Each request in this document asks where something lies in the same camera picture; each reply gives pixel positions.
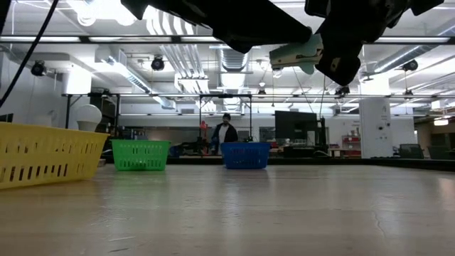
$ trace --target man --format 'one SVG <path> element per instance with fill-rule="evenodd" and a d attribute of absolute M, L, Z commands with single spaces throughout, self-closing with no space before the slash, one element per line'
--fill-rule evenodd
<path fill-rule="evenodd" d="M 237 130 L 230 124 L 230 114 L 223 115 L 223 122 L 216 126 L 212 141 L 216 142 L 215 154 L 221 153 L 220 145 L 223 142 L 236 142 L 239 139 Z"/>

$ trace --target white globe lamp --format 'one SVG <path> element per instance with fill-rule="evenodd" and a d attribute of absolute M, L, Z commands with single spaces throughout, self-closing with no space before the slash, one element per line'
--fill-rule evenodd
<path fill-rule="evenodd" d="M 101 119 L 101 111 L 94 105 L 83 105 L 76 110 L 76 122 L 80 131 L 94 132 Z"/>

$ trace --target blue basket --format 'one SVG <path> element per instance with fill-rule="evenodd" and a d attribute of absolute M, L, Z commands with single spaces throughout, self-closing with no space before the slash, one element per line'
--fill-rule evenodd
<path fill-rule="evenodd" d="M 269 160 L 270 143 L 222 143 L 227 169 L 264 169 Z"/>

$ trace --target ceiling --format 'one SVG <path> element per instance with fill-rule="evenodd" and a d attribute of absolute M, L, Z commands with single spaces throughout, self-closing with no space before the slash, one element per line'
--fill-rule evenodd
<path fill-rule="evenodd" d="M 124 36 L 124 35 L 150 35 L 146 28 L 146 21 L 136 21 L 131 26 L 119 25 L 115 20 L 105 19 L 97 20 L 92 26 L 82 26 L 77 21 L 77 13 L 71 9 L 71 6 L 66 1 L 61 1 L 59 9 L 54 13 L 50 25 L 46 31 L 47 35 L 91 35 L 91 36 Z M 315 31 L 322 22 L 321 18 L 308 16 L 304 13 L 304 2 L 295 0 L 274 0 L 278 7 L 282 8 L 296 20 L 312 27 Z M 30 0 L 17 1 L 10 8 L 9 17 L 5 25 L 4 34 L 15 35 L 34 35 L 41 26 L 42 20 L 47 14 L 50 1 L 46 0 Z M 455 0 L 446 0 L 445 4 L 437 9 L 415 17 L 412 12 L 406 12 L 400 22 L 393 29 L 387 29 L 387 36 L 437 36 L 435 29 L 441 25 L 450 22 L 455 25 Z M 196 28 L 199 35 L 210 35 L 210 31 L 206 28 Z M 13 51 L 23 51 L 27 49 L 27 45 L 14 45 Z M 140 76 L 146 80 L 150 87 L 157 92 L 178 93 L 174 84 L 175 70 L 169 62 L 165 62 L 166 68 L 163 71 L 153 72 L 150 65 L 155 55 L 163 55 L 160 46 L 158 45 L 118 45 L 128 57 L 128 66 L 134 69 Z M 258 60 L 267 63 L 269 52 L 277 46 L 262 46 L 253 49 L 248 58 L 247 74 L 244 81 L 244 89 L 239 90 L 241 93 L 251 92 L 256 94 L 260 82 L 264 82 L 264 89 L 267 94 L 294 94 L 304 93 L 321 94 L 323 92 L 323 84 L 325 82 L 326 89 L 333 94 L 336 85 L 328 78 L 315 72 L 313 75 L 303 73 L 299 68 L 285 68 L 280 78 L 273 78 L 272 71 L 260 65 Z M 363 66 L 368 67 L 374 65 L 406 46 L 365 46 L 360 59 Z M 132 92 L 132 84 L 124 79 L 118 73 L 113 73 L 109 70 L 104 70 L 99 63 L 95 62 L 94 52 L 97 46 L 94 45 L 40 45 L 37 47 L 37 53 L 67 53 L 78 60 L 81 60 L 86 65 L 90 66 L 96 73 L 93 76 L 92 86 L 107 87 L 112 92 L 129 93 Z M 200 61 L 202 63 L 205 74 L 208 76 L 208 87 L 213 92 L 220 88 L 220 62 L 216 50 L 210 48 L 209 45 L 197 46 Z M 401 94 L 405 91 L 406 86 L 415 87 L 423 86 L 433 80 L 437 80 L 448 74 L 455 72 L 455 58 L 452 58 L 455 53 L 455 46 L 439 46 L 434 50 L 429 51 L 415 58 L 419 63 L 419 69 L 407 74 L 407 79 L 404 79 L 405 74 L 401 70 L 391 70 L 383 73 L 381 77 L 387 77 L 390 83 L 390 92 Z M 437 82 L 435 85 L 429 86 L 420 90 L 418 94 L 434 94 L 439 92 L 451 93 L 450 89 L 455 92 L 455 80 L 446 79 L 444 82 Z M 354 80 L 350 85 L 352 94 L 358 93 L 359 80 Z M 130 102 L 137 103 L 152 103 L 151 100 L 145 99 L 128 99 Z M 275 101 L 275 99 L 264 98 L 263 102 Z M 333 98 L 326 97 L 324 102 L 336 102 Z M 429 104 L 429 100 L 421 100 L 416 102 L 415 107 L 423 107 Z"/>

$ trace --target dark jacket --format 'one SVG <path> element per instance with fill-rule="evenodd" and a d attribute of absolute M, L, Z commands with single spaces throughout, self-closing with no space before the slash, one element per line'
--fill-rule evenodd
<path fill-rule="evenodd" d="M 215 132 L 213 132 L 212 140 L 216 139 L 217 141 L 220 140 L 220 129 L 223 124 L 219 124 L 215 128 Z M 223 142 L 236 142 L 239 140 L 239 137 L 237 135 L 237 130 L 229 124 L 229 128 L 227 128 L 226 135 L 225 135 L 225 141 Z M 215 146 L 215 154 L 218 153 L 219 146 L 223 142 L 218 142 Z"/>

